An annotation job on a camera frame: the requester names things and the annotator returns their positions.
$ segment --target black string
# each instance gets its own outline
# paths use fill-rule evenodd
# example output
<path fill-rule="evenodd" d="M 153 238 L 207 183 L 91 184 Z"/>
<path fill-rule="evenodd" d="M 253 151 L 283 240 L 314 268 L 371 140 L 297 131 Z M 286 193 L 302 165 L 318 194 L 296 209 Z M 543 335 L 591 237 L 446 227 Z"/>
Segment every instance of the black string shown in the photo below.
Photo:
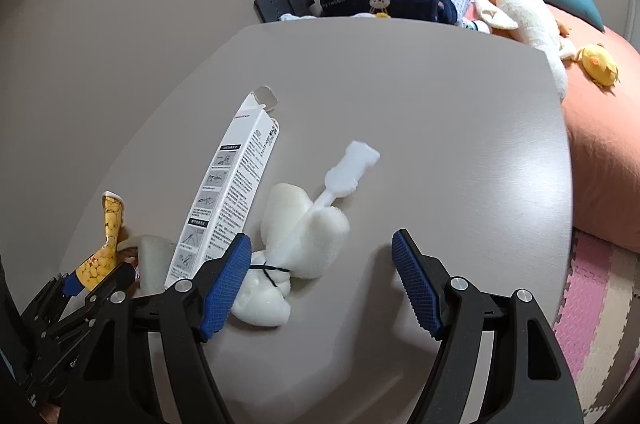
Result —
<path fill-rule="evenodd" d="M 276 285 L 276 282 L 274 282 L 274 280 L 271 279 L 271 276 L 269 276 L 269 273 L 267 272 L 267 270 L 279 270 L 280 272 L 291 272 L 289 269 L 283 269 L 282 267 L 274 267 L 273 265 L 267 265 L 266 261 L 262 265 L 250 265 L 249 268 L 262 270 L 262 272 L 264 272 L 264 275 L 267 276 L 267 279 L 276 288 L 278 288 L 278 286 Z"/>

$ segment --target blue package end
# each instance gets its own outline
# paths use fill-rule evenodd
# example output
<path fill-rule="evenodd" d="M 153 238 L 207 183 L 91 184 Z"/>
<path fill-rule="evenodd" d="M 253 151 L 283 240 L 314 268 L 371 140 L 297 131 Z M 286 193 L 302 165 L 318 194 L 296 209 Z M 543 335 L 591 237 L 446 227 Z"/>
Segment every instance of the blue package end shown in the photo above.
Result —
<path fill-rule="evenodd" d="M 204 300 L 200 333 L 209 340 L 222 330 L 251 264 L 251 239 L 243 235 Z"/>
<path fill-rule="evenodd" d="M 428 330 L 432 337 L 437 338 L 443 326 L 440 320 L 438 299 L 409 244 L 400 232 L 394 234 L 391 257 L 418 323 L 422 328 Z"/>
<path fill-rule="evenodd" d="M 65 296 L 77 296 L 84 289 L 84 285 L 76 276 L 75 271 L 66 277 L 65 283 L 62 285 L 62 293 Z"/>

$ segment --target gray tabletop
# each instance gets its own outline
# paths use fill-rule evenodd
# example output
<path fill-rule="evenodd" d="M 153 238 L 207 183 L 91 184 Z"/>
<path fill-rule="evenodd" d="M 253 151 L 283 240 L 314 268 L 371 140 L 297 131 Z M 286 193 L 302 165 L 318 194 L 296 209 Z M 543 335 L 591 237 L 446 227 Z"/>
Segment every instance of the gray tabletop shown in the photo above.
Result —
<path fill-rule="evenodd" d="M 236 108 L 263 84 L 279 99 L 273 116 L 281 134 L 245 227 L 255 249 L 272 185 L 296 184 L 313 197 L 352 139 L 382 156 L 342 204 L 352 228 L 346 248 L 324 277 L 294 285 L 289 323 L 254 330 L 230 319 L 207 344 L 238 424 L 406 422 L 437 343 L 417 325 L 390 259 L 388 244 L 401 227 L 482 290 L 531 290 L 553 320 L 572 191 L 545 57 L 431 23 L 322 19 L 242 30 L 172 92 L 115 160 L 63 269 L 100 234 L 99 195 L 107 188 L 124 197 L 133 234 L 175 241 Z M 489 351 L 484 340 L 464 422 L 478 414 Z M 163 408 L 175 415 L 166 379 L 156 374 Z"/>

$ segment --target yellow plastic packaging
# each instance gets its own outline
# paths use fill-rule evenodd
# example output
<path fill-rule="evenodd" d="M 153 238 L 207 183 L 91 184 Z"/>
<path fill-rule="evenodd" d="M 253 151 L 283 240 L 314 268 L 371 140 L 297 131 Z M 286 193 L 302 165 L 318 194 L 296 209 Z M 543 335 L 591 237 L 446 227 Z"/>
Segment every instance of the yellow plastic packaging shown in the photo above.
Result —
<path fill-rule="evenodd" d="M 104 235 L 106 241 L 88 260 L 76 269 L 78 280 L 87 290 L 93 290 L 116 266 L 118 232 L 122 226 L 124 203 L 122 198 L 105 191 L 102 195 L 104 209 Z"/>

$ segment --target yellow plush toy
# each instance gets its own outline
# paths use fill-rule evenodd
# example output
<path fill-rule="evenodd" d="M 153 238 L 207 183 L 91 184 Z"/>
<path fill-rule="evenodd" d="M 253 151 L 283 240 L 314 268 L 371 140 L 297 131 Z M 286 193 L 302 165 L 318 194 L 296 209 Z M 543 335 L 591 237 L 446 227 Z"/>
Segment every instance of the yellow plush toy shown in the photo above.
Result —
<path fill-rule="evenodd" d="M 615 86 L 619 81 L 618 65 L 600 43 L 581 47 L 574 60 L 582 63 L 593 82 L 601 88 Z"/>

